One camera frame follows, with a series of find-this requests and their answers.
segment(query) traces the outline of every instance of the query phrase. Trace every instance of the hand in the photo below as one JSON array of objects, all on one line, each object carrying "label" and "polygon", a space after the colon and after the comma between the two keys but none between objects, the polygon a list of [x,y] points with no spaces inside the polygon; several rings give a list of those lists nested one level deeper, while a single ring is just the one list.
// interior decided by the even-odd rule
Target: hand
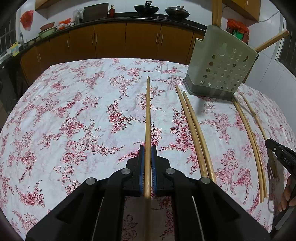
[{"label": "hand", "polygon": [[[292,190],[290,189],[290,185],[292,183],[292,176],[289,176],[288,180],[287,180],[287,185],[285,187],[283,196],[281,198],[281,202],[279,203],[279,211],[281,212],[282,210],[286,210],[287,205],[288,205],[288,201],[291,197],[291,192]],[[296,206],[296,197],[293,198],[290,203],[290,206]]]}]

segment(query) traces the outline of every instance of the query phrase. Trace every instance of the window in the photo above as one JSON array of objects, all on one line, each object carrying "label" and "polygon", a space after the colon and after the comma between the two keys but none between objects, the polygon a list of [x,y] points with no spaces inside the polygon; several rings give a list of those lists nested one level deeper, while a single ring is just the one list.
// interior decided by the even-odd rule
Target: window
[{"label": "window", "polygon": [[0,29],[0,54],[6,52],[6,50],[16,42],[15,15],[16,13],[14,13]]},{"label": "window", "polygon": [[286,25],[290,34],[285,37],[279,61],[294,75],[296,76],[296,29],[293,28],[288,22]]}]

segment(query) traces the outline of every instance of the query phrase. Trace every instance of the black countertop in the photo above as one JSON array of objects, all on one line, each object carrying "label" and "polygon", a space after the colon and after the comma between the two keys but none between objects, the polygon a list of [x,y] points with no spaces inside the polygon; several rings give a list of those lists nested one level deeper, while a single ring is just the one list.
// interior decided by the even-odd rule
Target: black countertop
[{"label": "black countertop", "polygon": [[107,18],[103,18],[103,19],[98,19],[98,20],[94,20],[94,21],[89,21],[89,22],[85,22],[85,23],[81,23],[78,25],[74,25],[71,27],[68,27],[66,29],[62,29],[62,30],[57,30],[55,31],[53,34],[49,35],[48,37],[41,39],[37,42],[35,42],[34,44],[26,47],[24,50],[20,51],[18,55],[16,55],[15,57],[10,57],[6,60],[4,60],[1,64],[0,64],[0,69],[5,66],[5,64],[10,61],[12,58],[20,58],[24,53],[26,53],[29,49],[31,49],[34,46],[37,46],[41,43],[43,43],[44,41],[47,41],[50,38],[53,38],[55,36],[58,36],[60,34],[66,33],[70,30],[76,29],[76,28],[80,28],[80,27],[84,27],[84,26],[88,26],[88,25],[94,25],[94,24],[99,24],[99,23],[110,23],[110,22],[155,22],[155,23],[162,23],[162,24],[168,24],[168,25],[172,25],[172,26],[177,26],[177,27],[181,27],[181,28],[185,28],[185,29],[189,29],[189,30],[194,30],[194,31],[198,31],[202,34],[205,34],[206,30],[207,30],[207,26],[194,22],[194,21],[190,21],[187,19],[175,19],[172,18],[168,15],[164,15],[164,14],[157,14],[155,13],[152,16],[140,16],[137,12],[120,12],[120,13],[116,13],[114,18],[109,18],[109,14]]}]

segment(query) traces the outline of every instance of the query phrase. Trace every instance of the tablecloth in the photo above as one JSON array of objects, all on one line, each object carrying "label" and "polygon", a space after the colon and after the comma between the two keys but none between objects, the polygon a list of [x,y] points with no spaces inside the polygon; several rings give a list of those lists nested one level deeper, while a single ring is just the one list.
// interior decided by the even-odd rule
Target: tablecloth
[{"label": "tablecloth", "polygon": [[[151,144],[173,168],[200,178],[175,90],[176,84],[185,90],[187,67],[148,59],[83,60],[51,66],[30,86],[0,135],[0,207],[22,238],[85,179],[107,178],[138,155],[145,144],[147,76]],[[279,177],[268,175],[263,136],[239,93],[254,107],[268,137],[293,150],[296,140],[274,101],[246,85],[239,87],[235,96],[255,133],[268,180],[268,198],[261,204],[254,154],[234,105],[188,97],[205,136],[217,184],[270,231],[288,174],[277,163]],[[152,240],[173,240],[170,197],[152,194],[152,199]],[[142,240],[141,210],[139,198],[126,197],[122,240]]]}]

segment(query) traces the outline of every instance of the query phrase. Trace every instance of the wooden cabinet door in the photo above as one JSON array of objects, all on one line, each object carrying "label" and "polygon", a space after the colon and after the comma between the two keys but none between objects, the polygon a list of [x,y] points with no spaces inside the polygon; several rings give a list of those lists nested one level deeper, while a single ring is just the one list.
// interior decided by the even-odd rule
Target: wooden cabinet door
[{"label": "wooden cabinet door", "polygon": [[196,39],[203,39],[203,38],[204,38],[204,35],[202,35],[200,32],[194,32],[193,38],[191,41],[191,45],[190,45],[190,49],[189,49],[189,53],[188,53],[187,60],[186,60],[187,65],[189,65],[190,60],[191,60],[191,56],[192,56],[192,53],[193,53],[193,50],[195,47],[195,40]]},{"label": "wooden cabinet door", "polygon": [[246,0],[245,10],[251,14],[257,21],[260,16],[261,1],[260,0]]},{"label": "wooden cabinet door", "polygon": [[33,84],[33,82],[41,74],[40,60],[36,46],[28,50],[28,52],[21,57],[21,64],[25,72],[28,85]]},{"label": "wooden cabinet door", "polygon": [[96,58],[93,25],[74,29],[69,35],[73,61]]},{"label": "wooden cabinet door", "polygon": [[102,23],[94,26],[97,58],[124,58],[126,23]]},{"label": "wooden cabinet door", "polygon": [[126,24],[126,58],[156,59],[160,24]]},{"label": "wooden cabinet door", "polygon": [[45,41],[44,43],[38,45],[37,51],[40,60],[41,72],[43,73],[46,69],[48,69],[48,67],[53,64],[52,49],[49,41]]},{"label": "wooden cabinet door", "polygon": [[52,64],[72,61],[69,33],[54,37],[49,43],[52,50]]},{"label": "wooden cabinet door", "polygon": [[234,3],[236,3],[237,5],[239,5],[241,8],[245,8],[245,5],[246,5],[246,0],[231,0],[233,1]]},{"label": "wooden cabinet door", "polygon": [[185,64],[193,31],[162,25],[157,59]]}]

